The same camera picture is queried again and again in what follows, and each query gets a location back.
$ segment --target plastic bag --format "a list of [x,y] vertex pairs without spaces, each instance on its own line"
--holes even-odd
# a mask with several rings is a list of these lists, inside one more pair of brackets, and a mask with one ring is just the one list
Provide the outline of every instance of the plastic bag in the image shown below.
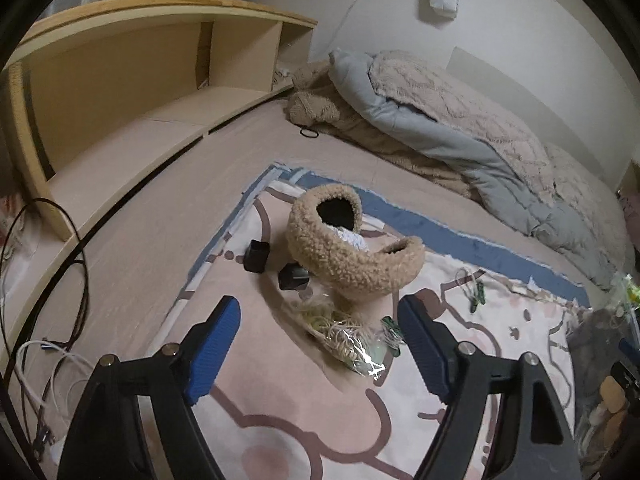
[[304,330],[347,368],[377,379],[386,369],[386,352],[399,355],[403,343],[398,326],[391,318],[384,318],[377,328],[367,326],[362,317],[335,307],[328,295],[287,303],[284,311]]
[[630,321],[638,342],[640,342],[640,333],[638,332],[635,311],[639,307],[640,287],[634,283],[630,274],[616,272],[611,279],[611,289],[603,308],[611,313],[612,323],[616,325]]

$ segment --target white cable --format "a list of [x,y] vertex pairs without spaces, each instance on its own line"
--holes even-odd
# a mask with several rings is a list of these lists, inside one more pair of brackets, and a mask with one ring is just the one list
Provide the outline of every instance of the white cable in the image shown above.
[[69,357],[78,366],[80,366],[81,364],[86,364],[91,370],[93,370],[94,368],[94,366],[85,357],[68,352],[65,349],[60,348],[58,345],[55,345],[50,341],[32,340],[32,341],[27,341],[26,343],[21,345],[20,348],[18,348],[18,351],[15,353],[15,373],[18,376],[18,379],[20,379],[20,384],[22,385],[22,387],[27,391],[31,399],[33,399],[33,401],[37,403],[39,407],[44,405],[44,400],[42,400],[42,398],[31,387],[31,385],[29,384],[29,382],[27,381],[24,375],[24,370],[20,366],[20,362],[22,361],[22,355],[24,354],[25,350],[32,345],[44,345],[49,348],[53,348],[54,350],[57,350],[58,352],[60,352],[63,355],[63,357]]
[[340,20],[340,23],[338,23],[338,26],[335,27],[335,30],[333,31],[333,33],[331,34],[331,37],[329,38],[329,40],[326,42],[325,46],[321,49],[321,50],[316,50],[317,53],[322,54],[324,51],[328,50],[330,46],[332,46],[332,44],[335,41],[335,38],[338,37],[338,33],[342,30],[342,28],[344,27],[344,24],[347,21],[347,18],[349,17],[349,14],[351,13],[351,11],[353,10],[353,7],[355,7],[355,5],[358,3],[359,0],[353,0],[351,5],[347,8],[347,11],[344,13],[344,16],[342,17],[342,19]]
[[69,389],[66,392],[66,397],[65,397],[65,408],[66,408],[66,412],[67,413],[71,414],[71,410],[69,409],[69,395],[71,394],[71,390],[74,389],[74,386],[76,386],[76,384],[86,383],[88,381],[89,381],[89,377],[82,378],[82,379],[76,379],[75,381],[73,381],[71,383],[71,386],[69,386]]
[[[84,357],[77,355],[77,354],[73,354],[73,353],[69,353],[70,356],[77,356],[78,358],[80,358],[81,360],[84,360]],[[55,386],[55,381],[56,381],[56,368],[58,367],[58,363],[64,359],[66,359],[67,356],[65,355],[61,355],[60,358],[56,361],[56,364],[53,365],[53,368],[51,369],[51,380],[50,380],[50,386],[51,386],[51,399],[53,400],[53,405],[56,409],[56,412],[58,413],[58,415],[60,416],[60,418],[62,418],[62,422],[66,425],[66,427],[68,428],[68,424],[66,423],[66,420],[71,420],[71,416],[69,414],[69,410],[67,408],[66,409],[66,413],[62,413],[60,411],[60,407],[58,406],[58,401],[56,400],[56,386]],[[94,368],[91,366],[91,363],[89,363],[87,360],[84,360],[85,362],[82,362],[82,364],[87,364],[90,368],[90,373],[91,370],[93,370]],[[75,361],[74,363],[78,366],[78,368],[82,369],[80,364],[81,362]]]

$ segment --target wooden shelf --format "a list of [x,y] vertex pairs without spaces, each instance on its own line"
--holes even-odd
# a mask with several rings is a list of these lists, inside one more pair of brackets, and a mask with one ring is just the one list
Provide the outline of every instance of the wooden shelf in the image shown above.
[[84,236],[145,176],[206,131],[197,124],[137,119],[103,138],[49,180],[53,199]]
[[211,129],[267,100],[271,95],[270,92],[259,90],[209,86],[156,108],[145,117],[161,121],[184,121]]
[[[85,236],[185,146],[291,88],[272,84],[276,60],[306,62],[315,24],[237,0],[108,0],[41,20],[0,85],[0,122],[30,193],[58,202]],[[40,209],[43,238],[7,299],[11,343],[76,246],[60,212]]]

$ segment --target green clip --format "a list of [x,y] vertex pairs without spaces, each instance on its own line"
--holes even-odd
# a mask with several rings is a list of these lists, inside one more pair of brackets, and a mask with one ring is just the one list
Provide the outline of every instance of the green clip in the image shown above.
[[385,316],[381,320],[386,344],[393,357],[400,355],[399,346],[404,343],[404,336],[398,323],[391,316]]
[[478,281],[478,301],[480,304],[485,304],[486,299],[484,298],[484,283]]

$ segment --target blanket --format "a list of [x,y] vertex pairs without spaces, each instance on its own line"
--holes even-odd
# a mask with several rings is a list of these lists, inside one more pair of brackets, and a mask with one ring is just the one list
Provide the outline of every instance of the blanket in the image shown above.
[[336,49],[330,62],[329,76],[336,89],[370,124],[459,171],[478,190],[482,204],[491,214],[564,254],[602,289],[610,287],[616,266],[574,208],[560,197],[553,205],[546,203],[487,140],[436,123],[415,105],[377,94],[369,78],[373,57]]
[[580,213],[598,248],[608,254],[613,265],[618,270],[625,268],[629,234],[616,196],[562,148],[546,142],[545,149],[554,168],[558,196]]
[[290,122],[356,144],[396,166],[480,202],[478,192],[457,171],[367,123],[335,89],[329,79],[328,60],[300,67],[293,73],[292,81],[295,92],[286,108]]
[[530,190],[553,205],[553,167],[521,118],[444,70],[400,50],[374,56],[369,79],[378,95],[486,142]]
[[[385,358],[377,380],[363,378],[327,355],[284,316],[284,301],[321,294],[318,283],[280,291],[278,270],[289,261],[285,229],[290,205],[304,190],[271,182],[244,215],[213,245],[154,342],[180,341],[209,316],[224,294],[238,298],[241,325],[210,396],[193,411],[220,469],[233,479],[410,480],[444,416],[407,348]],[[362,233],[372,250],[399,236],[365,215]],[[252,239],[269,241],[264,274],[242,268]],[[472,314],[466,267],[485,285],[486,304]],[[420,275],[399,291],[359,310],[371,322],[393,316],[399,298],[416,294],[431,317],[458,340],[490,355],[518,358],[535,352],[554,385],[569,425],[574,426],[574,379],[566,329],[576,307],[517,280],[429,252]],[[479,480],[494,438],[498,398],[488,399],[466,480]],[[160,449],[149,430],[150,448]]]

